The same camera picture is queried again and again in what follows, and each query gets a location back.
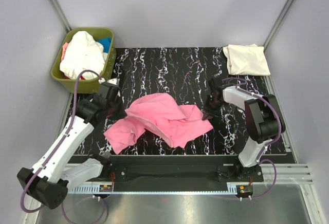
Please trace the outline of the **pink t-shirt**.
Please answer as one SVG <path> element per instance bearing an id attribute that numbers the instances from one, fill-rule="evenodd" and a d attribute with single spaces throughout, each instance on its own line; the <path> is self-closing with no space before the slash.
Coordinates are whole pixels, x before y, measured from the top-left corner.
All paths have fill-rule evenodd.
<path id="1" fill-rule="evenodd" d="M 155 93 L 135 100 L 126 117 L 104 132 L 115 154 L 134 145 L 145 131 L 159 136 L 171 148 L 186 144 L 213 129 L 196 105 L 177 105 L 168 93 Z"/>

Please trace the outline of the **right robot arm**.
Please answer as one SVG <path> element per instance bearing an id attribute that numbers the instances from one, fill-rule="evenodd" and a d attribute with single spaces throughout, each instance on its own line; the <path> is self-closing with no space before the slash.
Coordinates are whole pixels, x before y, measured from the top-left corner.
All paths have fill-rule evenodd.
<path id="1" fill-rule="evenodd" d="M 219 167 L 217 173 L 225 180 L 245 181 L 258 171 L 261 157 L 281 138 L 286 126 L 274 95 L 258 95 L 241 88 L 246 84 L 241 78 L 237 78 L 239 83 L 235 85 L 223 83 L 229 80 L 235 78 L 211 78 L 208 81 L 211 94 L 207 96 L 202 119 L 218 117 L 224 104 L 232 104 L 244 111 L 248 140 L 233 165 Z"/>

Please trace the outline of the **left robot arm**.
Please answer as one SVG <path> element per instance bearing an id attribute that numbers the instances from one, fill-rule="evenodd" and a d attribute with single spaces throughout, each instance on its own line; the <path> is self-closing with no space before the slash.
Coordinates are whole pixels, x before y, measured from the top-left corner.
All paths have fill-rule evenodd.
<path id="1" fill-rule="evenodd" d="M 111 174 L 110 160 L 92 155 L 83 163 L 66 170 L 70 158 L 82 141 L 105 118 L 122 114 L 120 92 L 92 94 L 81 101 L 74 101 L 71 117 L 50 149 L 32 168 L 21 168 L 17 179 L 23 188 L 20 207 L 26 213 L 39 208 L 25 207 L 25 197 L 30 196 L 49 209 L 57 208 L 68 192 L 80 184 L 97 178 L 107 180 Z"/>

